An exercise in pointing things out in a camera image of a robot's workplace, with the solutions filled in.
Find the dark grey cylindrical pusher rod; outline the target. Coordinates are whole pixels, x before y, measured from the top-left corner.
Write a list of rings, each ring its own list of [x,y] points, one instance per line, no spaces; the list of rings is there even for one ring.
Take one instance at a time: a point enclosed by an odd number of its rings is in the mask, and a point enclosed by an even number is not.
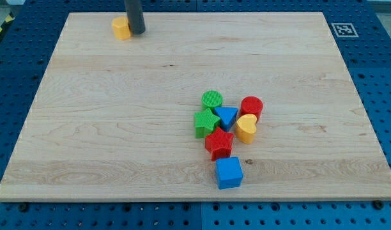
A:
[[[124,0],[126,15],[133,35],[141,35],[146,31],[141,0]]]

